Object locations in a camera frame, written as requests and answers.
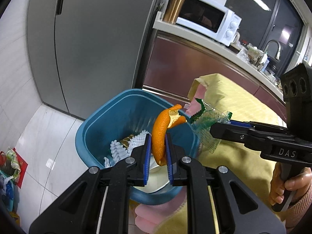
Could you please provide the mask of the pink sleeve right forearm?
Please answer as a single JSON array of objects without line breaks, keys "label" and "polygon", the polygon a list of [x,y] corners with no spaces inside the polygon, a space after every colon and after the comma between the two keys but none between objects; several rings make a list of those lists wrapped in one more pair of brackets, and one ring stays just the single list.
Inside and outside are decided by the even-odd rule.
[{"label": "pink sleeve right forearm", "polygon": [[305,195],[285,212],[287,233],[311,233],[311,185]]}]

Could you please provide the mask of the person's right hand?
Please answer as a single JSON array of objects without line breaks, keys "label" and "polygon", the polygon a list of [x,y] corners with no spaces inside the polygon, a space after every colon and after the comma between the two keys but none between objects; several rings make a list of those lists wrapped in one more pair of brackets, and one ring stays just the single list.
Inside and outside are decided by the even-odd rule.
[{"label": "person's right hand", "polygon": [[283,181],[280,178],[281,164],[276,163],[272,180],[270,182],[269,202],[273,206],[276,203],[281,204],[284,200],[286,191],[295,191],[292,202],[298,202],[309,190],[311,185],[311,169],[304,170],[297,176]]}]

